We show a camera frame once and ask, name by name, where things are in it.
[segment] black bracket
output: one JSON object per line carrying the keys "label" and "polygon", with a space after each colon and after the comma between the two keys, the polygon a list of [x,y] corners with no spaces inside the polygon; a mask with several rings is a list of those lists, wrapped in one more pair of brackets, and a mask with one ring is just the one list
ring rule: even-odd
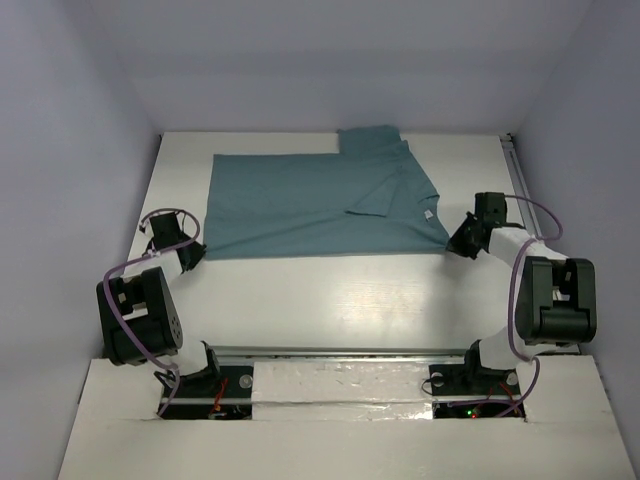
{"label": "black bracket", "polygon": [[[153,238],[149,241],[147,250],[151,248],[162,250],[186,242],[191,238],[180,228],[180,224],[178,223],[179,213],[179,211],[175,211],[154,215],[149,218]],[[202,260],[206,248],[206,245],[193,242],[186,247],[177,249],[176,252],[180,260],[180,265],[182,266],[182,272],[193,270],[198,262]]]}
{"label": "black bracket", "polygon": [[[563,295],[554,300],[554,291]],[[518,335],[527,345],[590,342],[596,334],[596,280],[593,263],[526,257],[516,303]]]}
{"label": "black bracket", "polygon": [[[429,365],[427,383],[434,397],[487,395],[491,389],[497,393],[498,385],[513,371],[484,368],[480,364],[480,341],[476,341],[465,353],[463,364]],[[520,393],[517,384],[510,388],[514,395]]]}
{"label": "black bracket", "polygon": [[449,240],[447,250],[475,260],[480,250],[489,251],[491,231],[499,227],[524,228],[518,223],[507,222],[504,193],[476,193],[474,213],[467,212],[466,220]]}
{"label": "black bracket", "polygon": [[[162,268],[145,270],[127,281],[114,278],[109,289],[121,315],[146,309],[146,314],[127,320],[136,337],[156,357],[175,355],[182,347],[182,326],[171,299]],[[96,286],[104,353],[114,365],[141,365],[147,360],[124,332],[107,303],[102,282]]]}

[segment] white table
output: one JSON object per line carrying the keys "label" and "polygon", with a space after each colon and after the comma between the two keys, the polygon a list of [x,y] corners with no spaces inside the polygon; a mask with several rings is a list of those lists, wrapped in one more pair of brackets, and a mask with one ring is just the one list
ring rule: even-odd
{"label": "white table", "polygon": [[[450,233],[476,192],[513,193],[497,136],[403,137],[440,192]],[[142,213],[177,207],[204,220],[215,153],[336,151],[335,134],[170,132]],[[509,220],[521,222],[517,204],[509,207]],[[147,241],[137,234],[130,258]],[[475,262],[452,254],[220,260],[181,276],[171,293],[185,334],[217,347],[441,352],[505,324],[508,279],[484,253]]]}

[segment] red wire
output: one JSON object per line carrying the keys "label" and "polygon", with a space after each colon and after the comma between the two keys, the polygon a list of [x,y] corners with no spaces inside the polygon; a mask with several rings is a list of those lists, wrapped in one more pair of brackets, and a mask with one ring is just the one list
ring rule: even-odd
{"label": "red wire", "polygon": [[220,388],[220,391],[218,392],[218,394],[216,395],[215,400],[213,401],[213,408],[209,412],[209,415],[212,415],[212,414],[214,414],[214,413],[216,413],[216,412],[218,412],[220,410],[219,402],[220,402],[220,399],[222,398],[222,396],[224,395],[224,391],[227,388],[227,383],[229,383],[229,379],[225,378],[222,381],[222,387]]}

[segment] white wall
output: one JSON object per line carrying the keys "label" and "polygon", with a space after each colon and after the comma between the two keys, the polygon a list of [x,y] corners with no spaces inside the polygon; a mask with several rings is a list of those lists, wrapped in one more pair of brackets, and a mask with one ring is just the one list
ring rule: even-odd
{"label": "white wall", "polygon": [[565,222],[559,246],[596,265],[590,350],[638,473],[639,118],[640,2],[597,0],[516,140],[532,196]]}
{"label": "white wall", "polygon": [[55,478],[158,139],[84,0],[0,15],[0,477]]}
{"label": "white wall", "polygon": [[590,0],[90,0],[164,130],[520,125]]}

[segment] purple cable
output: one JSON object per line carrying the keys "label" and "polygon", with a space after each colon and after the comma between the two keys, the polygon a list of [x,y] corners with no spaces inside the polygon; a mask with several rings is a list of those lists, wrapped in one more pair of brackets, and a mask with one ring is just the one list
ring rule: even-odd
{"label": "purple cable", "polygon": [[[183,248],[183,247],[186,247],[188,245],[191,245],[192,243],[194,243],[197,240],[198,235],[200,235],[200,222],[198,222],[198,219],[192,213],[187,212],[186,210],[180,210],[180,209],[176,209],[176,208],[158,208],[156,210],[153,210],[153,211],[147,213],[142,218],[142,220],[140,220],[140,224],[141,225],[144,224],[153,215],[157,215],[159,213],[168,213],[168,212],[184,213],[191,220],[193,220],[193,223],[195,223],[195,225],[196,225],[196,233],[189,240],[185,240],[184,242],[181,242],[181,243],[179,243],[177,245],[173,245],[171,247],[167,247],[167,248],[163,248],[162,250],[158,250],[157,252],[155,252],[158,255],[163,254],[163,253],[167,253],[167,252],[172,252],[174,250],[178,250],[179,248]],[[162,363],[149,350],[147,350],[147,348],[138,339],[138,337],[136,337],[136,334],[133,332],[133,330],[131,330],[131,327],[129,327],[129,325],[127,324],[127,321],[124,319],[124,317],[120,313],[120,310],[118,310],[118,306],[116,305],[116,302],[113,299],[113,295],[111,293],[111,289],[109,288],[109,279],[111,278],[111,275],[113,275],[114,273],[116,273],[116,272],[118,272],[118,271],[120,271],[120,270],[122,270],[122,269],[124,269],[126,267],[129,267],[131,265],[135,265],[137,263],[144,262],[145,260],[149,260],[149,258],[150,257],[148,255],[142,255],[142,256],[134,259],[134,260],[129,260],[127,262],[121,263],[120,265],[117,265],[117,266],[109,269],[107,271],[107,273],[104,274],[104,277],[102,279],[102,287],[104,288],[105,297],[107,298],[107,303],[109,304],[109,308],[111,308],[111,312],[116,317],[116,320],[118,321],[118,323],[122,327],[122,330],[124,330],[124,333],[126,333],[127,336],[129,337],[129,339],[131,340],[131,343],[133,343],[136,346],[136,348],[138,350],[140,350],[140,353],[142,353],[142,355],[144,355],[144,357],[147,360],[149,360],[151,363],[156,365],[158,368],[162,368],[164,370],[174,372],[174,374],[175,374],[176,381],[173,384],[173,389],[171,390],[171,393],[169,394],[169,398],[167,398],[167,401],[165,402],[165,404],[158,411],[158,416],[162,417],[162,414],[169,407],[169,404],[171,403],[173,398],[176,396],[176,393],[178,392],[178,387],[180,386],[180,368],[178,367],[178,365],[176,365],[173,362],[167,363],[167,364]]]}
{"label": "purple cable", "polygon": [[[515,294],[516,294],[516,282],[518,280],[518,270],[520,268],[520,263],[522,263],[522,258],[524,257],[525,252],[527,251],[527,249],[536,241],[542,240],[542,241],[546,241],[546,240],[559,240],[562,237],[562,234],[564,233],[564,228],[562,226],[562,223],[560,222],[560,219],[551,211],[549,210],[547,207],[545,207],[544,205],[531,200],[530,198],[526,198],[526,197],[521,197],[520,195],[505,195],[505,198],[514,198],[516,200],[522,200],[524,202],[528,202],[532,205],[535,205],[536,207],[540,208],[541,210],[543,210],[545,213],[547,213],[552,219],[553,221],[556,223],[556,225],[558,226],[558,233],[556,233],[553,236],[550,237],[545,237],[545,236],[540,236],[537,238],[531,238],[529,240],[527,240],[522,247],[520,247],[520,250],[518,251],[518,254],[516,255],[516,259],[513,263],[513,269],[511,270],[511,280],[509,282],[509,301],[508,301],[508,311],[507,311],[507,335],[509,337],[509,348],[511,349],[511,353],[513,353],[517,358],[519,358],[520,360],[522,360],[523,362],[531,362],[533,361],[535,363],[535,372],[533,374],[533,380],[531,381],[531,385],[529,385],[529,388],[527,389],[527,391],[520,396],[520,398],[518,399],[517,402],[512,403],[510,401],[507,400],[489,400],[487,399],[485,403],[504,403],[507,405],[510,405],[509,408],[507,408],[506,410],[504,410],[503,412],[500,412],[498,415],[496,415],[496,417],[504,417],[505,415],[508,415],[510,412],[512,412],[513,410],[515,410],[516,408],[518,408],[520,405],[522,405],[522,403],[527,399],[527,397],[529,397],[529,395],[531,395],[531,392],[533,391],[533,388],[536,386],[536,383],[538,383],[538,377],[540,376],[540,360],[537,357],[533,357],[533,358],[529,358],[526,355],[523,355],[522,353],[520,353],[517,349],[516,349],[516,345],[515,345],[515,341],[514,341],[514,303],[515,303]],[[461,401],[461,402],[450,402],[448,405],[449,406],[463,406],[463,405],[476,405],[478,402],[477,401],[473,401],[473,400],[469,400],[469,401]]]}

